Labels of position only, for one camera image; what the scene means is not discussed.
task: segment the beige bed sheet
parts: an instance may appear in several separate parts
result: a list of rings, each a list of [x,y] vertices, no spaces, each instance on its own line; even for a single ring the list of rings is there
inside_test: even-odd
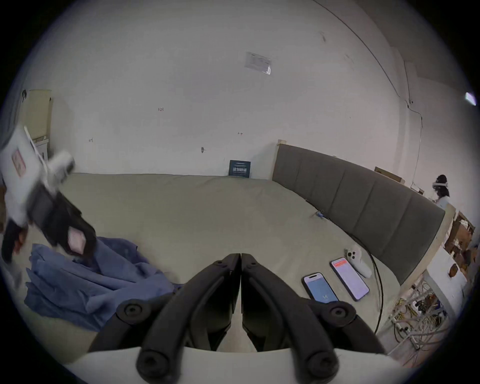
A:
[[[380,299],[374,278],[364,279],[370,293],[355,302],[329,262],[352,245],[339,227],[315,215],[315,208],[292,191],[270,180],[174,175],[73,174],[62,187],[97,235],[136,243],[140,252],[171,281],[185,283],[202,268],[229,253],[251,253],[300,296],[308,297],[301,278],[321,272],[339,300],[351,303],[373,329]],[[60,362],[84,354],[95,332],[40,316],[24,304],[25,268],[34,242],[46,244],[31,228],[27,244],[15,257],[22,283],[12,295],[38,340]],[[372,268],[371,260],[364,257]],[[379,260],[387,319],[400,285]],[[240,300],[222,351],[254,351],[241,328]]]

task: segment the blue cloth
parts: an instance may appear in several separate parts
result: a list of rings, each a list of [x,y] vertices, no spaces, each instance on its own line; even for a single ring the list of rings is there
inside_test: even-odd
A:
[[[122,301],[148,300],[175,288],[124,239],[98,237],[93,258],[74,261],[34,244],[30,261],[25,304],[43,316],[93,331],[103,327]]]

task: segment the headboard panel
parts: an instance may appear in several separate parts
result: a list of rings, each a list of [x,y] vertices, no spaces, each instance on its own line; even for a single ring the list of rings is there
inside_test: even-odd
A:
[[[428,199],[384,175],[286,144],[279,145],[273,181],[357,237],[400,284],[428,250],[445,215]]]

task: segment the smartphone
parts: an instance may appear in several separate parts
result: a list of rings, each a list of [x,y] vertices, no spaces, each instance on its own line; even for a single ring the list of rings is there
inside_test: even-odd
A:
[[[320,303],[338,301],[335,293],[333,293],[330,285],[321,273],[318,272],[313,275],[304,276],[302,277],[301,282],[310,298],[319,301]]]
[[[370,292],[368,286],[345,257],[333,260],[330,265],[355,301]]]

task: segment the hand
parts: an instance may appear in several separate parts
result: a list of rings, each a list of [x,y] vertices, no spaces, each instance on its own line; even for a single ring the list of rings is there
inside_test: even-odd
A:
[[[22,229],[22,231],[18,235],[18,239],[15,240],[15,246],[13,247],[13,252],[15,252],[16,254],[20,253],[20,249],[25,244],[27,233],[28,233],[28,227]]]

